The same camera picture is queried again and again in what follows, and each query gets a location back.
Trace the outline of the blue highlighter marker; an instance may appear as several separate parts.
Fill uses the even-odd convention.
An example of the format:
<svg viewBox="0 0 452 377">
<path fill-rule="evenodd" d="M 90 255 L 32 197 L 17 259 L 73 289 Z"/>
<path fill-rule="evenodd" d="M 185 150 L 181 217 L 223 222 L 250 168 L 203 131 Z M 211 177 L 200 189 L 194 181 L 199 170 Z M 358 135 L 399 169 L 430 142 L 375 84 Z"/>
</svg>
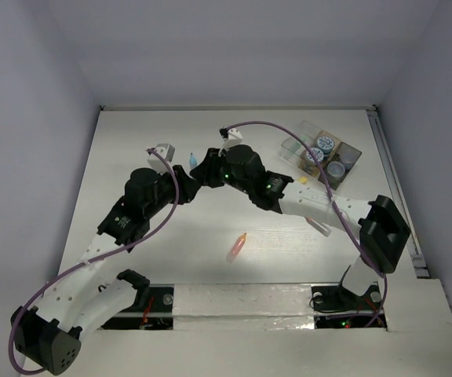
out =
<svg viewBox="0 0 452 377">
<path fill-rule="evenodd" d="M 189 166 L 190 166 L 191 170 L 195 169 L 198 166 L 198 161 L 192 152 L 190 153 L 190 157 L 189 157 Z"/>
</svg>

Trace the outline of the blue patterned tape roll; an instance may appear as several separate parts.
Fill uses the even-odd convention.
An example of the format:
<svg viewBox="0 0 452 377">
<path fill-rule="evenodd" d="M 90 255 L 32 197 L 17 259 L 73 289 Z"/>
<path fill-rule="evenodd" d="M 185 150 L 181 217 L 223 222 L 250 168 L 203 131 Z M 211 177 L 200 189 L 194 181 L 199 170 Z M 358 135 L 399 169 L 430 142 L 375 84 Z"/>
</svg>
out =
<svg viewBox="0 0 452 377">
<path fill-rule="evenodd" d="M 310 167 L 316 167 L 318 164 L 321 164 L 325 159 L 325 154 L 319 148 L 312 147 L 310 151 L 306 151 L 304 153 L 304 160 Z"/>
<path fill-rule="evenodd" d="M 335 140 L 332 137 L 323 135 L 316 139 L 315 146 L 322 151 L 324 155 L 329 155 L 335 147 Z"/>
</svg>

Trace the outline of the clear jar dark pins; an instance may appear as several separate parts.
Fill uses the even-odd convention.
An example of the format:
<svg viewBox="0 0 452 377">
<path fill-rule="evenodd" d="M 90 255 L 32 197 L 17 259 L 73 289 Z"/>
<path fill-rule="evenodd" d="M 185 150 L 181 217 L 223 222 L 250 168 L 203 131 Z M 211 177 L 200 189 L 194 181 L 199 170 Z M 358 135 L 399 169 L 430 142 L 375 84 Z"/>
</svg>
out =
<svg viewBox="0 0 452 377">
<path fill-rule="evenodd" d="M 344 164 L 339 161 L 329 162 L 326 167 L 327 176 L 335 181 L 341 181 L 345 173 L 346 168 Z"/>
<path fill-rule="evenodd" d="M 351 170 L 359 157 L 360 153 L 355 150 L 343 150 L 338 153 L 339 162 L 344 164 L 346 170 Z"/>
</svg>

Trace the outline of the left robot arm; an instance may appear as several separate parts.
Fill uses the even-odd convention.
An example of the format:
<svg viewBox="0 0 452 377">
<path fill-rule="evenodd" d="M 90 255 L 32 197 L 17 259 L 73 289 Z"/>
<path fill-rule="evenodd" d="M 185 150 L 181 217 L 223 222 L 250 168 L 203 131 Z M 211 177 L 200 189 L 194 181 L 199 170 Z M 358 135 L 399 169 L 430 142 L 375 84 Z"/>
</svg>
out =
<svg viewBox="0 0 452 377">
<path fill-rule="evenodd" d="M 86 338 L 116 313 L 145 308 L 150 282 L 127 267 L 129 253 L 170 220 L 165 217 L 151 229 L 158 212 L 190 203 L 199 188 L 179 165 L 133 171 L 77 264 L 52 278 L 12 315 L 8 344 L 12 366 L 22 375 L 35 373 L 18 365 L 15 354 L 21 353 L 41 372 L 60 375 Z"/>
</svg>

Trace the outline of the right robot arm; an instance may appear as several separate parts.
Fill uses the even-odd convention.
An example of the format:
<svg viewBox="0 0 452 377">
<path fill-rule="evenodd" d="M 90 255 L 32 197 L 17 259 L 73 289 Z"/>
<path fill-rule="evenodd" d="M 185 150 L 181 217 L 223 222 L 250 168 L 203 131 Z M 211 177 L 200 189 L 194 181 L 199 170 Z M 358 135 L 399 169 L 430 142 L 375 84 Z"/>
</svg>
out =
<svg viewBox="0 0 452 377">
<path fill-rule="evenodd" d="M 411 234 L 387 196 L 364 201 L 314 190 L 290 176 L 267 170 L 248 145 L 226 151 L 208 149 L 191 176 L 210 188 L 229 185 L 262 210 L 308 218 L 346 232 L 359 249 L 359 257 L 336 289 L 337 301 L 346 308 L 357 306 L 376 279 L 395 272 Z"/>
</svg>

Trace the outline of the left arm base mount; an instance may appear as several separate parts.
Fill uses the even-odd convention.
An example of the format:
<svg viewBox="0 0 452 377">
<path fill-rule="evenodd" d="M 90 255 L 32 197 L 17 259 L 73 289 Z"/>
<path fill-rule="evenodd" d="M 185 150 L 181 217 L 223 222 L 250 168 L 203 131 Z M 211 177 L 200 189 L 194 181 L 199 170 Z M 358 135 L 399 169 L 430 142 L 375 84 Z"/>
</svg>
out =
<svg viewBox="0 0 452 377">
<path fill-rule="evenodd" d="M 137 290 L 134 303 L 104 323 L 104 330 L 173 330 L 173 285 L 152 285 L 145 276 L 127 269 L 117 276 Z"/>
</svg>

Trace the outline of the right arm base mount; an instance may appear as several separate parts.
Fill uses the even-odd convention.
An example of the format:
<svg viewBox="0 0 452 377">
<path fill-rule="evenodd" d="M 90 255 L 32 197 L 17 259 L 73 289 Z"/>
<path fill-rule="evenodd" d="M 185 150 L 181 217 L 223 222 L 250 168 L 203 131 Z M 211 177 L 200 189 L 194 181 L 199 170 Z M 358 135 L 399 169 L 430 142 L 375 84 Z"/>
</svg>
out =
<svg viewBox="0 0 452 377">
<path fill-rule="evenodd" d="M 349 266 L 338 283 L 312 286 L 308 305 L 314 311 L 317 329 L 384 328 L 387 320 L 380 308 L 383 296 L 377 281 L 361 295 L 344 287 Z"/>
</svg>

